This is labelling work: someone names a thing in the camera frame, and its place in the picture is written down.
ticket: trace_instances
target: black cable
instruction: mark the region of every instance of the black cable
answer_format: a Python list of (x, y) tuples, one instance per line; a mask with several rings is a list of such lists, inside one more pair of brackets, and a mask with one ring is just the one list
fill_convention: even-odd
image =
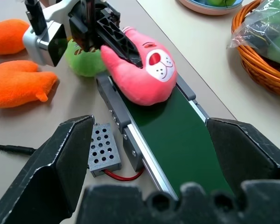
[(25, 155), (32, 155), (36, 149), (30, 147), (23, 147), (23, 146), (3, 146), (0, 145), (0, 150), (3, 152), (9, 153), (18, 153), (18, 154), (25, 154)]

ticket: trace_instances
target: plush toy eye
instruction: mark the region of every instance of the plush toy eye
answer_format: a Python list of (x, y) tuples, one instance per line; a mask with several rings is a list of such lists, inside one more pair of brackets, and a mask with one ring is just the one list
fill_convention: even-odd
[(144, 45), (145, 48), (154, 48), (156, 47), (157, 45), (155, 45), (154, 43), (147, 43)]

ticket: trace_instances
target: beige table surface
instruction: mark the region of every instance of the beige table surface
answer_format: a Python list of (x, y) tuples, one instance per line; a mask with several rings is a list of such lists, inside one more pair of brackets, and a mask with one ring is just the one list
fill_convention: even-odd
[(236, 119), (253, 124), (280, 148), (280, 97), (249, 78), (236, 49), (226, 50), (234, 14), (198, 14), (179, 0), (138, 2)]
[[(197, 94), (198, 102), (212, 117), (233, 119), (233, 116), (216, 97), (207, 84), (193, 70), (179, 50), (162, 33), (153, 20), (146, 14), (136, 0), (111, 0), (113, 6), (122, 13), (122, 26), (134, 26), (140, 32), (162, 42), (173, 55), (178, 71)], [(0, 21), (10, 18), (27, 20), (25, 6), (16, 0), (0, 0)], [(11, 56), (0, 56), (0, 63), (11, 60), (29, 59), (25, 51)], [(0, 110), (0, 144), (39, 147), (64, 120), (93, 114), (96, 122), (110, 122), (119, 148), (123, 168), (117, 173), (132, 176), (134, 171), (123, 151), (122, 136), (112, 122), (104, 101), (99, 95), (95, 81), (91, 78), (75, 76), (64, 59), (56, 68), (42, 66), (41, 70), (54, 71), (59, 77), (59, 85), (49, 95), (47, 103), (33, 102), (20, 107)], [(0, 152), (0, 198), (27, 162), (28, 157)], [(84, 187), (98, 183), (119, 183), (108, 176), (93, 178), (86, 174)], [(138, 185), (146, 197), (155, 187), (145, 172), (138, 180), (128, 183)], [(74, 223), (75, 213), (63, 223)]]

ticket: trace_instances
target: stuffed toy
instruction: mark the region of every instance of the stuffed toy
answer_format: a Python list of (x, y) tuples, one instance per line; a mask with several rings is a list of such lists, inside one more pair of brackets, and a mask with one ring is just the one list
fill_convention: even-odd
[(50, 71), (37, 72), (37, 68), (38, 65), (31, 61), (0, 64), (0, 108), (48, 100), (47, 94), (57, 76)]
[(73, 40), (68, 43), (65, 58), (69, 67), (79, 76), (94, 77), (107, 69), (99, 50), (91, 48), (89, 52), (85, 52)]
[[(15, 54), (25, 49), (23, 35), (29, 24), (12, 19), (0, 22), (0, 55)], [(20, 106), (30, 101), (46, 102), (57, 76), (53, 72), (37, 72), (31, 61), (0, 64), (0, 108)]]
[(15, 54), (24, 50), (23, 35), (29, 24), (18, 19), (0, 22), (0, 55)]
[(134, 28), (123, 30), (136, 45), (143, 68), (120, 59), (109, 47), (102, 46), (102, 59), (122, 93), (138, 105), (150, 106), (166, 101), (177, 79), (177, 71), (168, 50)]

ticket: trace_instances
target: gray perforated box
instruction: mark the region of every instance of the gray perforated box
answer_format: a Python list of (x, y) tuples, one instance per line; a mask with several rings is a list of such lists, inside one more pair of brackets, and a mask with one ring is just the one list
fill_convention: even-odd
[(104, 174), (104, 169), (121, 169), (121, 160), (110, 124), (93, 127), (88, 166), (94, 177)]

